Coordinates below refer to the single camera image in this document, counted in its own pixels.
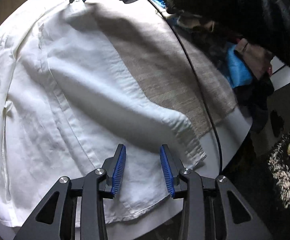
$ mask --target white cloth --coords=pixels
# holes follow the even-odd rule
[[[160,145],[190,168],[205,157],[188,118],[145,97],[82,1],[28,0],[0,26],[0,221],[21,226],[59,177],[101,167],[119,143],[107,223],[167,196]]]

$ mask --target beige fabric mat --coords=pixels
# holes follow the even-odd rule
[[[198,137],[211,129],[194,74],[173,32],[147,0],[88,0],[86,7],[152,102],[185,114]],[[215,123],[236,106],[223,75],[196,47],[184,41],[204,87]]]

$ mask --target blue cloth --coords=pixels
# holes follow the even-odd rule
[[[164,0],[152,0],[154,3],[158,4],[159,6],[163,7],[164,9],[166,8],[166,4]]]
[[[229,49],[226,53],[227,70],[222,71],[223,75],[232,88],[250,85],[253,77],[243,61],[234,54],[236,45],[232,43],[228,43],[228,45]]]

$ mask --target black sweater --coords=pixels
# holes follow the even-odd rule
[[[268,49],[290,66],[290,7],[271,0],[165,0],[168,7],[185,10],[222,23],[250,42]]]

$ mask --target black cable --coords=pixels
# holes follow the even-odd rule
[[[187,53],[187,50],[183,44],[183,42],[181,41],[181,38],[179,37],[178,33],[175,31],[174,27],[167,21],[167,19],[165,18],[165,16],[162,14],[162,12],[160,11],[160,9],[156,6],[156,4],[154,2],[152,2],[151,0],[148,0],[149,3],[154,6],[154,8],[159,12],[159,14],[162,16],[162,18],[167,22],[168,26],[171,28],[171,30],[173,31],[175,37],[177,38],[179,44],[181,45],[184,53],[185,53],[185,56],[190,64],[190,67],[194,73],[194,76],[195,76],[195,79],[196,79],[196,82],[197,82],[197,85],[198,85],[198,88],[199,88],[199,91],[201,93],[201,97],[203,99],[203,103],[204,103],[204,106],[205,106],[205,109],[206,109],[206,113],[208,115],[208,118],[211,122],[211,125],[212,125],[212,128],[213,128],[213,131],[214,131],[214,134],[215,134],[215,138],[216,138],[216,141],[217,141],[217,146],[218,146],[218,154],[219,154],[219,158],[220,158],[220,170],[219,170],[219,175],[222,173],[222,170],[223,170],[223,156],[222,156],[222,147],[221,147],[221,142],[220,142],[220,138],[218,136],[218,132],[216,130],[216,127],[215,127],[215,124],[214,124],[214,121],[213,121],[213,118],[212,118],[212,115],[209,111],[209,108],[208,108],[208,105],[207,105],[207,102],[206,102],[206,99],[205,99],[205,95],[203,93],[203,86],[200,82],[200,80],[198,79],[198,76],[197,76],[197,73],[194,69],[194,66],[193,66],[193,63]]]

